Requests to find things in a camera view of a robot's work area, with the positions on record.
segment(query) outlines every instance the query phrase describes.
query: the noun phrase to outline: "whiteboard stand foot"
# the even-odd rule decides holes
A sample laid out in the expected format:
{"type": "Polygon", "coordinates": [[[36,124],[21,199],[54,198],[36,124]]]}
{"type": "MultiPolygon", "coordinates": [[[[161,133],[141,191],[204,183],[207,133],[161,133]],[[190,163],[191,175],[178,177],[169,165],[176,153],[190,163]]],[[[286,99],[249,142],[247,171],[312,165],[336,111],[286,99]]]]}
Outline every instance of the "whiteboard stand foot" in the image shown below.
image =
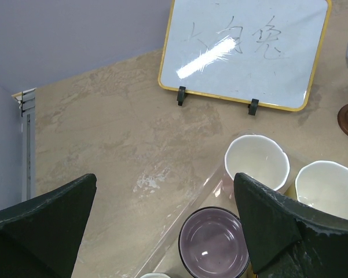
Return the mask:
{"type": "Polygon", "coordinates": [[[256,100],[253,98],[251,100],[251,104],[248,105],[248,114],[251,116],[255,116],[258,105],[259,105],[259,100],[256,100]]]}
{"type": "Polygon", "coordinates": [[[186,87],[180,86],[179,87],[179,91],[178,91],[178,97],[177,97],[177,101],[178,101],[178,105],[179,106],[183,106],[183,102],[186,98],[186,96],[188,95],[186,92],[186,87]]]}

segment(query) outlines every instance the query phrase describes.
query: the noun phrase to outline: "transparent tray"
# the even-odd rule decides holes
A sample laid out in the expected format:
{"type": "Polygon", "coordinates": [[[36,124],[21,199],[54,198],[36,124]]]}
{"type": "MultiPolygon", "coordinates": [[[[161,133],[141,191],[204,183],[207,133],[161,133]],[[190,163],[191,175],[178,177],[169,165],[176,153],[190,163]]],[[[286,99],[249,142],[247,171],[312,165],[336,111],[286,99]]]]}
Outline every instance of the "transparent tray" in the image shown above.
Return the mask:
{"type": "MultiPolygon", "coordinates": [[[[235,138],[246,134],[259,134],[252,131],[244,131],[239,133],[235,138]]],[[[225,154],[229,144],[228,142],[224,146],[223,153],[225,154]]],[[[284,193],[287,196],[296,199],[296,191],[294,187],[295,178],[299,170],[309,164],[310,162],[301,157],[297,153],[291,151],[285,146],[281,145],[284,152],[288,155],[290,160],[291,171],[288,176],[287,182],[279,190],[280,193],[284,193]]],[[[205,183],[194,194],[190,202],[186,201],[180,205],[181,211],[177,214],[176,218],[173,218],[169,224],[168,230],[157,239],[157,245],[152,250],[150,256],[144,260],[141,266],[138,266],[136,275],[134,278],[140,278],[147,273],[165,273],[171,278],[191,278],[192,276],[187,272],[183,266],[179,251],[178,251],[178,236],[182,224],[184,221],[196,210],[201,207],[218,206],[223,207],[229,211],[232,211],[236,215],[238,214],[236,201],[229,190],[232,185],[229,184],[229,180],[225,171],[224,160],[218,163],[214,171],[205,181],[205,183]]],[[[251,267],[248,268],[246,277],[254,277],[251,267]]]]}

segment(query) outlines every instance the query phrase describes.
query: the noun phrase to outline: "gray wall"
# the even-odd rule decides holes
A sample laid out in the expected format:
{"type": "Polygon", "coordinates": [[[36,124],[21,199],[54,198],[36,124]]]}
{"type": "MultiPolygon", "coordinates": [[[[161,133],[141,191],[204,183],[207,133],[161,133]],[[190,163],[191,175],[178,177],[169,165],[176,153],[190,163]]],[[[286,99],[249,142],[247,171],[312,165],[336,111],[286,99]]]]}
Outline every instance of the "gray wall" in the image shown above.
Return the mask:
{"type": "Polygon", "coordinates": [[[0,210],[21,201],[21,142],[18,103],[0,87],[0,210]]]}
{"type": "Polygon", "coordinates": [[[163,46],[171,0],[0,0],[0,85],[40,87],[163,46]]]}

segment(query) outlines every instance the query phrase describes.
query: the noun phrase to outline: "purple bowl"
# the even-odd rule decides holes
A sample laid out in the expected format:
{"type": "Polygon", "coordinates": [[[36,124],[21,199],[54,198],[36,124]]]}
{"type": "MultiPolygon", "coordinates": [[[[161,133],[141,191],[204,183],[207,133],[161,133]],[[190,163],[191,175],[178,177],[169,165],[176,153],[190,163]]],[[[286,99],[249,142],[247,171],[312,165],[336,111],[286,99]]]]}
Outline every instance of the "purple bowl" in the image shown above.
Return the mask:
{"type": "Polygon", "coordinates": [[[195,278],[239,278],[250,263],[239,218],[219,207],[201,208],[185,220],[179,254],[195,278]]]}

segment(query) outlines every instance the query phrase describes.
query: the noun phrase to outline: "yellow frame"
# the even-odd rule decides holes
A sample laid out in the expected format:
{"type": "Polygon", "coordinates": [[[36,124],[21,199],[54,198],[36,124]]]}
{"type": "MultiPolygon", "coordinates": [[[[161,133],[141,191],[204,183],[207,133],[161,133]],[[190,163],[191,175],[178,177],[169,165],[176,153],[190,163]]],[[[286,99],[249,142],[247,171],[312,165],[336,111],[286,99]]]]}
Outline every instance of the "yellow frame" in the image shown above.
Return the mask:
{"type": "MultiPolygon", "coordinates": [[[[268,104],[268,103],[259,103],[260,106],[264,106],[264,107],[269,107],[269,108],[275,108],[275,109],[280,109],[280,110],[285,110],[285,111],[291,111],[291,112],[298,112],[301,111],[305,108],[307,101],[309,100],[309,96],[310,96],[310,90],[312,88],[312,84],[313,84],[313,79],[314,79],[314,75],[315,75],[315,71],[317,69],[317,64],[318,64],[318,60],[319,60],[319,56],[321,53],[321,49],[323,46],[323,40],[325,37],[325,33],[327,31],[327,27],[328,27],[328,22],[329,22],[329,17],[331,15],[331,10],[332,10],[332,1],[331,0],[326,0],[326,2],[328,3],[328,9],[327,9],[327,14],[325,15],[325,20],[324,20],[324,25],[323,25],[323,29],[322,29],[322,33],[320,35],[320,40],[319,40],[319,44],[318,44],[318,50],[314,59],[314,64],[313,64],[313,69],[312,69],[312,74],[310,75],[310,79],[309,79],[309,85],[307,87],[307,91],[306,91],[306,97],[304,99],[304,102],[302,104],[301,107],[298,108],[290,108],[290,107],[284,107],[284,106],[279,106],[279,105],[274,105],[274,104],[268,104]]],[[[170,17],[168,19],[168,24],[167,24],[167,29],[166,29],[166,37],[164,40],[164,46],[163,46],[163,51],[162,51],[162,58],[161,58],[161,65],[160,65],[160,71],[158,74],[158,84],[160,85],[161,88],[166,89],[166,90],[172,90],[172,91],[177,91],[178,88],[173,88],[173,87],[167,87],[165,85],[163,85],[161,83],[161,75],[162,75],[162,68],[163,68],[163,62],[164,62],[164,57],[166,54],[166,47],[167,47],[167,41],[168,41],[168,35],[170,33],[170,27],[171,27],[171,19],[173,17],[173,10],[174,10],[174,4],[175,4],[175,0],[172,0],[171,3],[171,9],[170,9],[170,17]]],[[[230,101],[236,101],[238,103],[246,103],[249,104],[251,103],[251,101],[248,100],[241,100],[239,98],[232,98],[232,97],[222,97],[222,96],[218,96],[218,95],[214,95],[214,94],[208,94],[208,93],[201,93],[201,92],[196,92],[196,91],[191,91],[188,90],[186,91],[186,93],[189,94],[197,94],[199,96],[205,96],[205,97],[213,97],[213,98],[220,98],[221,100],[230,100],[230,101]]]]}

